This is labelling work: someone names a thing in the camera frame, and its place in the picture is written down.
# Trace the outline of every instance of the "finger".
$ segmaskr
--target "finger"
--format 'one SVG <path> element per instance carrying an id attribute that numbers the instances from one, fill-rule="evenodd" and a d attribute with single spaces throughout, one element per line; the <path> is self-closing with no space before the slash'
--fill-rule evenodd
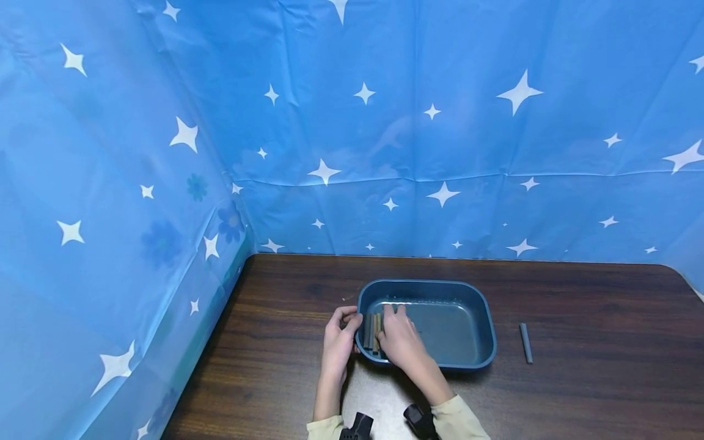
<path id="1" fill-rule="evenodd" d="M 330 318 L 330 321 L 328 321 L 327 324 L 339 327 L 343 316 L 349 315 L 350 313 L 355 313 L 356 311 L 357 306 L 338 307 L 335 309 L 335 312 L 332 314 L 332 317 Z"/>
<path id="2" fill-rule="evenodd" d="M 342 333 L 346 334 L 350 338 L 354 338 L 354 332 L 362 325 L 362 314 L 357 313 L 352 317 L 350 322 L 347 323 L 347 327 L 342 330 Z"/>
<path id="3" fill-rule="evenodd" d="M 386 344 L 386 333 L 382 330 L 381 332 L 377 333 L 377 339 L 379 339 L 379 345 L 382 346 L 382 349 L 384 348 L 384 345 Z"/>

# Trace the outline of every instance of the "blue plastic tray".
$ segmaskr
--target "blue plastic tray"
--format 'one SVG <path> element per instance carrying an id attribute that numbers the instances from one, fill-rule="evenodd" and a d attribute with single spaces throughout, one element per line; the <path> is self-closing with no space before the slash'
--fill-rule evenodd
<path id="1" fill-rule="evenodd" d="M 496 355 L 496 333 L 484 295 L 464 282 L 426 279 L 378 279 L 359 294 L 358 311 L 365 317 L 382 313 L 384 304 L 406 305 L 428 354 L 440 368 L 478 370 Z M 363 348 L 365 326 L 356 342 L 364 356 L 376 364 L 389 364 Z"/>

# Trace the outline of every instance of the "bundle of wooden sticks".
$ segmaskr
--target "bundle of wooden sticks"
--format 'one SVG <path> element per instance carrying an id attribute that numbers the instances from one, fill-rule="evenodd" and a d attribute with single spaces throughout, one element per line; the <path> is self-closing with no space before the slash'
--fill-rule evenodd
<path id="1" fill-rule="evenodd" d="M 371 352 L 373 356 L 382 355 L 377 335 L 384 330 L 384 320 L 381 313 L 368 313 L 364 315 L 364 338 L 363 348 Z"/>

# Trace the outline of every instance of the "left hand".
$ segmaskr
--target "left hand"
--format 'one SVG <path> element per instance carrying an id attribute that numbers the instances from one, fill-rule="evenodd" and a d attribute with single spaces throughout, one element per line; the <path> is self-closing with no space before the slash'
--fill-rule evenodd
<path id="1" fill-rule="evenodd" d="M 325 326 L 313 422 L 340 414 L 340 394 L 347 378 L 347 361 L 355 351 L 354 334 L 362 325 L 362 319 L 357 306 L 338 307 Z"/>
<path id="2" fill-rule="evenodd" d="M 347 378 L 347 361 L 355 349 L 354 334 L 362 325 L 362 315 L 357 306 L 338 307 L 325 326 L 322 340 L 322 366 L 320 379 L 340 386 Z"/>

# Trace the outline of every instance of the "blue flower pattern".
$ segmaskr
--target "blue flower pattern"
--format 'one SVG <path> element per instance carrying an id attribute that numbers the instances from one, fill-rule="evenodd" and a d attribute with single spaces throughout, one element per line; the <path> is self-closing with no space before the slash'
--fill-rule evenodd
<path id="1" fill-rule="evenodd" d="M 171 267 L 182 252 L 181 234 L 169 221 L 154 222 L 151 229 L 142 235 L 144 257 L 155 269 L 162 265 Z"/>
<path id="2" fill-rule="evenodd" d="M 225 236 L 227 243 L 239 240 L 244 233 L 244 225 L 235 204 L 231 203 L 228 207 L 219 209 L 218 217 L 221 220 L 218 231 Z"/>
<path id="3" fill-rule="evenodd" d="M 188 192 L 193 197 L 193 200 L 203 201 L 203 197 L 208 195 L 208 183 L 206 180 L 197 174 L 191 174 L 188 178 Z"/>

